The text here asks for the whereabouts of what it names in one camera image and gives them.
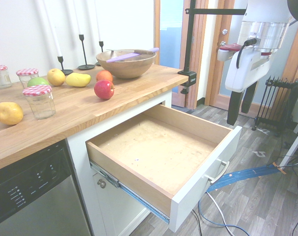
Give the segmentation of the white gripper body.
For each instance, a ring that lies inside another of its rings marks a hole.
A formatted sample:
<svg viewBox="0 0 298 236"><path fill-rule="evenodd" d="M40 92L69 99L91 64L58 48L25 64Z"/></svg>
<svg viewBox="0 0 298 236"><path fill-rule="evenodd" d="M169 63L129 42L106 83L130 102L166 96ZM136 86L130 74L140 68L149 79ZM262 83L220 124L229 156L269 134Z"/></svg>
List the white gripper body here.
<svg viewBox="0 0 298 236"><path fill-rule="evenodd" d="M273 54L262 56L261 51L245 48L233 55L227 72L225 88L242 92L265 76L273 62Z"/></svg>

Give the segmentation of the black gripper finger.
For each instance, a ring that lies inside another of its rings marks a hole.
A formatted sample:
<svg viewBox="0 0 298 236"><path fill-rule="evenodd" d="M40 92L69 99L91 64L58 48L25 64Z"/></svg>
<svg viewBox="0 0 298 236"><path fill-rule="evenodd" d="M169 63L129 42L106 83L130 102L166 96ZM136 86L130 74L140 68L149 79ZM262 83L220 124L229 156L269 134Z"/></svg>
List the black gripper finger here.
<svg viewBox="0 0 298 236"><path fill-rule="evenodd" d="M230 101L229 101L229 108L228 108L228 116L227 116L227 123L229 125L234 125L238 118L240 104L243 98L244 92L235 92L231 93Z"/></svg>
<svg viewBox="0 0 298 236"><path fill-rule="evenodd" d="M256 92L257 82L249 86L246 91L242 102L242 112L247 114L252 104L254 94Z"/></svg>

